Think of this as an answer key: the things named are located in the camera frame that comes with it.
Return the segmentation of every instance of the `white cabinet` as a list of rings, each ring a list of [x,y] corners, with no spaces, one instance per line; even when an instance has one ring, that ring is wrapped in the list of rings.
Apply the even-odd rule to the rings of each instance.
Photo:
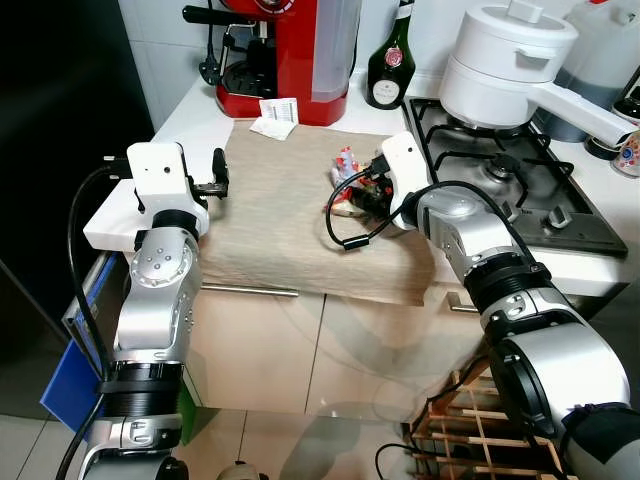
[[[303,413],[323,295],[201,291],[187,356],[205,407]]]
[[[207,407],[405,421],[482,337],[478,314],[450,311],[447,293],[471,303],[449,284],[424,307],[203,291],[188,373]]]
[[[307,413],[412,418],[482,337],[478,314],[451,312],[448,292],[471,303],[459,285],[432,285],[424,307],[328,296]]]

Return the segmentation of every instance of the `white countertop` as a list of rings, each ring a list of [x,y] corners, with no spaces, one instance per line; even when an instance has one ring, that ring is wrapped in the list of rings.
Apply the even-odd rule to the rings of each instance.
[[[345,115],[328,128],[379,135],[393,135],[406,129],[401,109],[385,111],[370,107],[356,82],[350,86]],[[225,147],[232,127],[233,119],[218,108],[213,89],[198,79],[153,141],[179,142],[189,173],[196,183],[204,183],[211,180],[213,150]],[[534,248],[532,253],[546,264],[554,283],[565,294],[606,295],[617,284],[629,283],[639,275],[640,181],[615,173],[608,162],[590,156],[582,144],[553,141],[551,149],[560,160],[574,164],[574,180],[626,243],[629,255],[620,260]],[[137,211],[133,181],[122,180],[87,223],[84,233],[95,249],[132,252],[136,232],[150,226],[151,218]],[[375,248],[375,242],[369,248]],[[435,281],[457,283],[444,255],[434,250],[434,258]]]

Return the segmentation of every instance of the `pot lid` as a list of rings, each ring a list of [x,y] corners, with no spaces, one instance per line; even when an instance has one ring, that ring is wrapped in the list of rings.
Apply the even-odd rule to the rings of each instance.
[[[569,22],[542,13],[542,8],[521,0],[510,5],[476,5],[467,10],[467,22],[495,37],[528,45],[564,46],[578,38]]]

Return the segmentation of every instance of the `bottle label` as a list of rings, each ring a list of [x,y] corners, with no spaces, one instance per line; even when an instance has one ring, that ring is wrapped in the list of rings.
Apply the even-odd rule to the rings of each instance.
[[[397,67],[402,63],[402,58],[402,50],[397,47],[391,47],[387,49],[387,52],[384,54],[384,63],[390,67]]]
[[[398,8],[398,13],[396,14],[396,20],[400,18],[410,17],[411,12],[413,12],[413,3],[410,5],[400,5],[400,7]]]
[[[393,103],[400,94],[400,87],[396,82],[391,80],[378,80],[371,89],[373,98],[380,105],[389,105]]]

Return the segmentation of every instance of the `pot handle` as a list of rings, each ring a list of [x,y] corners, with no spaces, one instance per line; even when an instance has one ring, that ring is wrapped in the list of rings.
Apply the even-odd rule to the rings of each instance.
[[[521,45],[516,48],[516,53],[527,58],[539,58],[541,60],[551,60],[558,54],[555,48],[536,47],[534,45]]]
[[[553,82],[532,84],[527,97],[530,102],[602,140],[607,145],[621,145],[629,134],[638,130],[634,124]]]

